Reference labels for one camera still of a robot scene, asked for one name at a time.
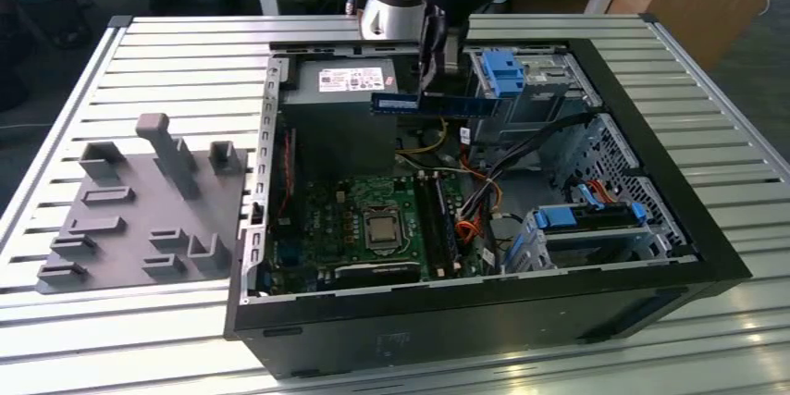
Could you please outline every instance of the metal rail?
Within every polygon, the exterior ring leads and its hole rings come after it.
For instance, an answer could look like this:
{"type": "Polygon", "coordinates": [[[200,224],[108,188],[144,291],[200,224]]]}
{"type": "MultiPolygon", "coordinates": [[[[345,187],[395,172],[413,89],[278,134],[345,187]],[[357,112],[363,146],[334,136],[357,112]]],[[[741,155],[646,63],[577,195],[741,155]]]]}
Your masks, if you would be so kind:
{"type": "Polygon", "coordinates": [[[268,42],[359,38],[343,18],[136,19],[107,32],[0,223],[4,394],[790,390],[790,172],[723,93],[661,27],[634,16],[486,16],[471,36],[593,39],[756,278],[625,340],[284,382],[222,338],[227,280],[39,295],[87,141],[147,152],[135,120],[166,112],[194,150],[223,139],[254,151],[268,42]]]}

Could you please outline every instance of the floor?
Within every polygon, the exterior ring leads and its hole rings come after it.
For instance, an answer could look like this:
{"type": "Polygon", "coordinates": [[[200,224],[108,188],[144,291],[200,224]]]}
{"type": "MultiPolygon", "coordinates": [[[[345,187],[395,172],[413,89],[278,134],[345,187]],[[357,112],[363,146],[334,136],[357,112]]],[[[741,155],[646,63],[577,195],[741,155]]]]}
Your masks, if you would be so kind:
{"type": "MultiPolygon", "coordinates": [[[[215,0],[178,14],[212,14],[215,0]]],[[[98,42],[110,18],[115,15],[151,15],[150,0],[80,0],[98,42]]],[[[770,9],[752,27],[722,60],[711,76],[749,119],[790,159],[790,0],[772,0],[770,9]]],[[[14,110],[0,113],[0,211],[26,174],[47,136],[47,124],[58,118],[76,79],[88,62],[92,46],[68,52],[55,50],[40,39],[35,54],[19,67],[31,99],[14,110]],[[43,124],[3,129],[10,124],[43,124]]]]}

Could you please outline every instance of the cpu socket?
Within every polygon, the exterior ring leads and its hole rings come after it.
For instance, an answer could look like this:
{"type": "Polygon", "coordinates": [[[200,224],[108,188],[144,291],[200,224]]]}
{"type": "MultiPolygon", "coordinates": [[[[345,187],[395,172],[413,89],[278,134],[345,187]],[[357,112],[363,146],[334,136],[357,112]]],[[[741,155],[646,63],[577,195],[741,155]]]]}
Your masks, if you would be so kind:
{"type": "Polygon", "coordinates": [[[390,256],[403,245],[401,209],[395,205],[371,206],[362,212],[366,228],[366,248],[390,256]]]}

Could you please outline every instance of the yellow wire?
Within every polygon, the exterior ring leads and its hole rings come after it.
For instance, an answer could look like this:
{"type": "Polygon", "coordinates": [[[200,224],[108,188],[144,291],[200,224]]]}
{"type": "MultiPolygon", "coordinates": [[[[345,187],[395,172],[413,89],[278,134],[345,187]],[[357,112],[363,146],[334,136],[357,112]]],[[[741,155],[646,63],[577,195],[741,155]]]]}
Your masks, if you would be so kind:
{"type": "Polygon", "coordinates": [[[445,117],[441,117],[439,119],[442,119],[442,136],[439,137],[439,140],[437,141],[437,143],[434,145],[431,145],[430,147],[407,148],[405,150],[395,150],[397,154],[427,153],[427,152],[433,152],[437,148],[439,148],[442,146],[442,144],[445,143],[445,140],[447,139],[447,121],[445,120],[445,117]]]}
{"type": "Polygon", "coordinates": [[[491,185],[497,189],[497,203],[494,204],[493,208],[493,210],[497,212],[499,211],[499,206],[502,205],[502,196],[505,195],[505,193],[502,192],[502,189],[499,188],[499,184],[497,182],[491,181],[491,185]]]}

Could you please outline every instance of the red cable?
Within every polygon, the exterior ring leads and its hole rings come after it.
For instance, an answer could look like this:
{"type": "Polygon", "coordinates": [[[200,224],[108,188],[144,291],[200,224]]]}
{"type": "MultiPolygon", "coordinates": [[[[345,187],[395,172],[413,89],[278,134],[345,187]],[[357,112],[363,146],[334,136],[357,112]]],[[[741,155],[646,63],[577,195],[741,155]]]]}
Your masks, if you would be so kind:
{"type": "Polygon", "coordinates": [[[601,183],[599,180],[590,180],[587,182],[587,185],[590,187],[593,187],[593,190],[598,193],[601,199],[607,203],[611,204],[615,200],[611,198],[611,196],[609,195],[609,192],[606,192],[606,188],[603,187],[603,184],[601,183]]]}
{"type": "Polygon", "coordinates": [[[290,169],[290,152],[291,152],[291,142],[288,137],[288,132],[286,132],[286,199],[280,204],[280,211],[276,214],[278,219],[283,216],[283,212],[286,211],[286,206],[288,205],[288,199],[291,197],[291,169],[290,169]]]}

